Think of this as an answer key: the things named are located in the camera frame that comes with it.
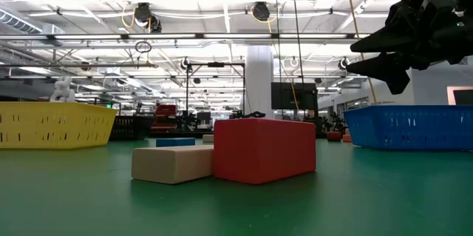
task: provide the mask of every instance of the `blue foam block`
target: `blue foam block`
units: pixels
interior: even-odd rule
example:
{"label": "blue foam block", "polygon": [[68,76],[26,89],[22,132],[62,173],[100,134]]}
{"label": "blue foam block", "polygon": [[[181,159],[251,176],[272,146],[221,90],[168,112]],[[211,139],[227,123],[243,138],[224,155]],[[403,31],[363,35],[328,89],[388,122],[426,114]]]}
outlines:
{"label": "blue foam block", "polygon": [[156,147],[165,146],[193,146],[195,138],[160,138],[156,139]]}

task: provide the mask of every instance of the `white robot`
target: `white robot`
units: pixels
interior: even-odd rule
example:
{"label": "white robot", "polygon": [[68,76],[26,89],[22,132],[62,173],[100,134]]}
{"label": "white robot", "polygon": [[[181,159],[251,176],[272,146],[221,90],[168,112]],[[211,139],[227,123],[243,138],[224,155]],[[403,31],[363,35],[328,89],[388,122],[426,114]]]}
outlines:
{"label": "white robot", "polygon": [[75,92],[69,88],[72,79],[63,76],[54,83],[54,93],[51,95],[51,102],[75,102]]}

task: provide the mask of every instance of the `beige foam block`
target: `beige foam block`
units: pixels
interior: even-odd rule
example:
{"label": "beige foam block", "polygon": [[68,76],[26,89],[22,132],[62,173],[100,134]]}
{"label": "beige foam block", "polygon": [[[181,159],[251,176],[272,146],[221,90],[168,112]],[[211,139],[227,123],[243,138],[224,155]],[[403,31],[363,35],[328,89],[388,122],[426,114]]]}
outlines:
{"label": "beige foam block", "polygon": [[204,143],[213,143],[214,142],[214,135],[204,135],[204,136],[202,136],[202,142],[204,142]]}
{"label": "beige foam block", "polygon": [[207,177],[212,175],[213,152],[212,145],[137,148],[132,177],[169,184]]}

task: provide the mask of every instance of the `black monitor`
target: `black monitor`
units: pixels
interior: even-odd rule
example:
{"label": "black monitor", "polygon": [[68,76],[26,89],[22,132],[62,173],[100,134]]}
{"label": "black monitor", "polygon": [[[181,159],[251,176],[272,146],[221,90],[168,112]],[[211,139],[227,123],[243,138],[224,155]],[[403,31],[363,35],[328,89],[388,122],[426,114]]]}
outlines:
{"label": "black monitor", "polygon": [[317,105],[317,87],[316,84],[293,84],[290,83],[271,83],[271,108],[272,109],[318,109]]}

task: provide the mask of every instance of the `blue basket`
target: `blue basket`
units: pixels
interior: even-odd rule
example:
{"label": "blue basket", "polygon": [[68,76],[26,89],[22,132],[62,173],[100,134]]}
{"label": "blue basket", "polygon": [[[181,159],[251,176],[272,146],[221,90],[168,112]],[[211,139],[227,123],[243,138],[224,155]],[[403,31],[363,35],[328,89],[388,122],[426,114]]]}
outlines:
{"label": "blue basket", "polygon": [[344,115],[358,146],[473,150],[473,106],[371,106]]}

